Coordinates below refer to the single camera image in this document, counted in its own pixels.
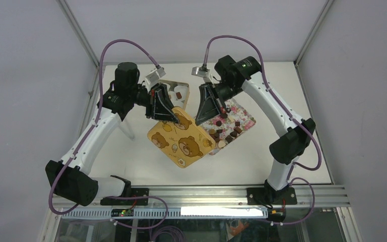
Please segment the silver tin lid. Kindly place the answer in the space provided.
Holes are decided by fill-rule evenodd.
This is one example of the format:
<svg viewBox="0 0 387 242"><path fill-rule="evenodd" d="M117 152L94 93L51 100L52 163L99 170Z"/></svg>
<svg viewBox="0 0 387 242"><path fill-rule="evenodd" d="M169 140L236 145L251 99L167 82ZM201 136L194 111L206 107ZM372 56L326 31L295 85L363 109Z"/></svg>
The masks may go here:
<svg viewBox="0 0 387 242"><path fill-rule="evenodd" d="M209 154L216 141L184 109L176 106L172 111L179 123L159 121L147 137L178 167L186 168Z"/></svg>

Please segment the silver metal tongs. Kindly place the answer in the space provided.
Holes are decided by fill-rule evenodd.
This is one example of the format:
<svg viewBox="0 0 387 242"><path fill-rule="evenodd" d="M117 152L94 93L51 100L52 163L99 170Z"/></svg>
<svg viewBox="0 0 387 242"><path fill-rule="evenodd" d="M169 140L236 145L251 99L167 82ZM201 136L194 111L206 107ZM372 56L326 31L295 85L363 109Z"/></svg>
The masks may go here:
<svg viewBox="0 0 387 242"><path fill-rule="evenodd" d="M124 119L123 121L121 121L118 125L118 128L131 141L134 141L136 139L135 134L134 134L134 130L127 119Z"/></svg>

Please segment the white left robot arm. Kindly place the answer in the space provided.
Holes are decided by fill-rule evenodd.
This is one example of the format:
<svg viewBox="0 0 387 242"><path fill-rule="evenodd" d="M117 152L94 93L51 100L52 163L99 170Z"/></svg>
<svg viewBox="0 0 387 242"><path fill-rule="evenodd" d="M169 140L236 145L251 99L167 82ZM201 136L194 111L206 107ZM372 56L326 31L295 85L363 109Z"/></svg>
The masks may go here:
<svg viewBox="0 0 387 242"><path fill-rule="evenodd" d="M165 75L164 68L157 66L145 80L139 83L140 71L131 62L120 63L114 80L100 97L94 118L72 148L59 160L49 161L45 167L51 185L49 198L63 197L76 205L87 206L96 198L112 197L120 205L131 200L130 182L124 178L92 178L89 176L93 163L109 138L135 105L146 109L146 118L179 123L173 111L167 87L159 82Z"/></svg>

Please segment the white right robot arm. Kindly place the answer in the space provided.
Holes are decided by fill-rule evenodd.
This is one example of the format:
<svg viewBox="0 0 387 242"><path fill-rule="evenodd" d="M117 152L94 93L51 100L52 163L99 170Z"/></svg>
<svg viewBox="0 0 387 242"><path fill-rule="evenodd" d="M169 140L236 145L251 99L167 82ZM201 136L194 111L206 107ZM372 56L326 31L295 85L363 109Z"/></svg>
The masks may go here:
<svg viewBox="0 0 387 242"><path fill-rule="evenodd" d="M271 173L260 195L252 197L263 204L277 204L288 193L289 173L297 159L309 146L316 124L313 119L302 119L282 100L267 82L263 66L252 56L235 61L226 55L214 67L220 81L214 84L212 74L205 65L194 67L191 74L204 80L199 86L200 104L196 125L229 112L225 101L245 92L273 125L279 138L269 146L274 159Z"/></svg>

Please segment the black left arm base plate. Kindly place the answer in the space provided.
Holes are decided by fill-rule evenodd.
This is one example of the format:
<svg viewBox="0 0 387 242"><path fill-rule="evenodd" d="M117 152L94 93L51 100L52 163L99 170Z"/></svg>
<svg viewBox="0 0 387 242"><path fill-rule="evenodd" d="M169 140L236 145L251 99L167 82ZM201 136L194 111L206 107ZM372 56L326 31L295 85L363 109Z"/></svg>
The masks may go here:
<svg viewBox="0 0 387 242"><path fill-rule="evenodd" d="M131 188L131 193L128 197L118 197L118 199L106 197L101 199L102 206L146 206L149 199L146 198L150 193L149 188Z"/></svg>

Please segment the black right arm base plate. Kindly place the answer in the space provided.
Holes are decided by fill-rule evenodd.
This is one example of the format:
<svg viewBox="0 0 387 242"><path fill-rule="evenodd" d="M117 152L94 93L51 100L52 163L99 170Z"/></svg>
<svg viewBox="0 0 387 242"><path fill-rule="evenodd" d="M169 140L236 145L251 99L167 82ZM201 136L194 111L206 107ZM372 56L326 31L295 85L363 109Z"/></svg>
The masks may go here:
<svg viewBox="0 0 387 242"><path fill-rule="evenodd" d="M297 205L295 189L285 187L274 191L265 187L250 187L246 189L246 198L249 205Z"/></svg>

